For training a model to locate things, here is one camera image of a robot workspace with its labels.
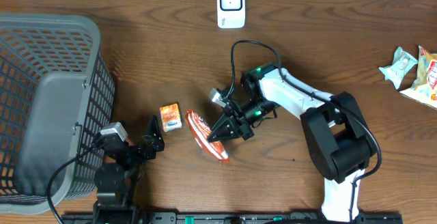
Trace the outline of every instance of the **snack bag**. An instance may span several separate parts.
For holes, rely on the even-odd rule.
[[[401,91],[401,94],[417,102],[437,109],[437,54],[428,53],[419,46],[419,64],[417,78],[411,88]]]
[[[164,132],[169,132],[182,127],[178,104],[161,107],[159,108],[159,111],[161,112]]]
[[[196,142],[201,148],[209,152],[221,162],[229,162],[229,156],[220,141],[208,142],[207,138],[211,134],[210,127],[206,122],[193,110],[187,110],[185,113],[185,122],[188,124],[194,135]]]
[[[396,89],[399,89],[402,79],[411,70],[411,68],[417,64],[417,60],[398,47],[393,56],[393,63],[387,67],[379,67],[384,74],[385,80],[390,80],[395,85]]]

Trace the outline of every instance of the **yellow chip bag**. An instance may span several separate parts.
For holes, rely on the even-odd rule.
[[[161,107],[159,108],[159,111],[161,112],[161,120],[163,121],[164,132],[172,131],[173,129],[182,127],[178,104]]]
[[[401,94],[417,102],[437,109],[437,54],[431,54],[419,46],[417,77],[412,86]]]

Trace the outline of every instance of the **white arm segment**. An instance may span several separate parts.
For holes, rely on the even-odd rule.
[[[336,183],[335,180],[325,179],[325,200],[322,204],[322,213],[329,221],[349,222],[352,181],[355,177],[363,175],[364,171],[365,169],[361,169],[351,173],[341,184]],[[361,180],[356,182],[352,219],[355,219],[359,213],[357,202],[360,182]]]
[[[309,93],[314,93],[320,98],[330,100],[332,94],[321,92],[308,86],[290,75],[285,68],[282,68],[282,73],[286,79],[293,84],[307,90]],[[279,69],[272,70],[264,75],[264,78],[259,81],[259,85],[263,96],[267,100],[281,105],[298,119],[300,119],[300,115],[309,108],[316,108],[324,104],[323,102],[313,99],[296,88],[288,85],[288,83],[283,81],[279,75]],[[325,179],[325,200],[322,205],[322,212],[329,221],[349,221],[350,199],[352,197],[351,182],[356,176],[364,174],[364,171],[365,170],[358,170],[350,174],[341,184],[336,183],[335,180]],[[358,215],[356,203],[358,201],[359,183],[360,181],[357,182],[355,190],[352,218],[355,218]]]
[[[314,93],[316,96],[330,100],[332,94],[318,91],[307,84],[299,81],[295,77],[289,74],[289,72],[282,68],[282,73],[286,79],[291,81],[293,84],[307,90],[310,93]],[[263,96],[269,100],[273,101],[289,111],[295,117],[300,119],[300,115],[307,111],[309,108],[316,108],[324,104],[323,102],[316,100],[296,88],[288,85],[282,80],[279,75],[279,69],[274,69],[264,75],[264,78],[259,81],[259,85],[262,90]]]

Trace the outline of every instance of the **light blue candy wrapper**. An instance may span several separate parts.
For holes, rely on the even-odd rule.
[[[393,56],[393,63],[387,67],[379,67],[379,69],[384,74],[385,80],[390,80],[395,85],[395,88],[399,89],[404,76],[416,64],[417,59],[410,55],[410,53],[402,50],[402,47],[398,47]]]

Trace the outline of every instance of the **wooden tabletop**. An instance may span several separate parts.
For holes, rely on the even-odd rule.
[[[437,219],[437,111],[401,96],[379,66],[402,46],[437,51],[437,0],[246,0],[246,25],[216,24],[216,0],[0,0],[2,12],[78,14],[94,20],[101,53],[117,79],[114,121],[139,143],[148,118],[178,102],[213,124],[209,91],[231,81],[236,40],[276,48],[298,79],[350,92],[382,148],[381,170],[362,181],[359,207],[399,211],[405,223]],[[258,46],[236,49],[236,70],[274,61]],[[416,76],[413,68],[401,89]],[[278,110],[247,141],[225,143],[230,163],[196,144],[186,124],[164,134],[165,151],[144,168],[136,203],[179,212],[289,212],[319,208],[323,177],[308,154],[300,121]],[[65,201],[60,212],[90,212],[96,196]],[[55,223],[51,213],[0,215],[2,223]]]

